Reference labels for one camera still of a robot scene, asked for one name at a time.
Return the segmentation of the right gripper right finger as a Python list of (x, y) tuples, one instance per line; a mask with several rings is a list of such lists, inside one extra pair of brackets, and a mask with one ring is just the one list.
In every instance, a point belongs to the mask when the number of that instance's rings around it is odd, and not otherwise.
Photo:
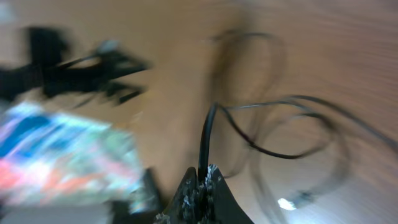
[(221, 171), (216, 165), (208, 166), (206, 177), (210, 223), (253, 224), (235, 200)]

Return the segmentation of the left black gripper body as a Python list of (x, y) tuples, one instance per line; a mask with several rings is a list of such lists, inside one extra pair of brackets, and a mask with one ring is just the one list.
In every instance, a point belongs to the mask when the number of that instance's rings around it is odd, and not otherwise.
[(150, 69), (149, 62), (119, 49), (116, 40), (105, 40), (85, 58), (43, 70), (43, 94), (54, 98), (70, 92), (100, 93), (107, 98), (116, 97), (121, 105), (145, 92), (142, 85), (117, 82), (133, 73)]

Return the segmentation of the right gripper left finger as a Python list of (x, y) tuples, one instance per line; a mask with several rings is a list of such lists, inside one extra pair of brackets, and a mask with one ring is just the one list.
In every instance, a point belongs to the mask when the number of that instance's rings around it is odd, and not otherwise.
[(197, 216), (197, 172), (194, 167), (189, 167), (172, 200), (161, 213), (155, 216), (153, 224), (196, 224), (198, 223)]

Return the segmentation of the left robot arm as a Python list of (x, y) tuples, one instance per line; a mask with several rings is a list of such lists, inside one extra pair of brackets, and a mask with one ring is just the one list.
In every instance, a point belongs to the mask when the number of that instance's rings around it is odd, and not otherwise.
[(70, 46), (62, 30), (54, 27), (24, 28), (30, 62), (19, 68), (1, 69), (1, 99), (13, 102), (19, 95), (40, 88), (51, 99), (66, 93), (99, 93), (116, 96), (118, 104), (144, 93), (140, 85), (118, 78), (143, 72), (149, 62), (124, 53), (115, 40), (105, 40), (88, 56), (66, 62)]

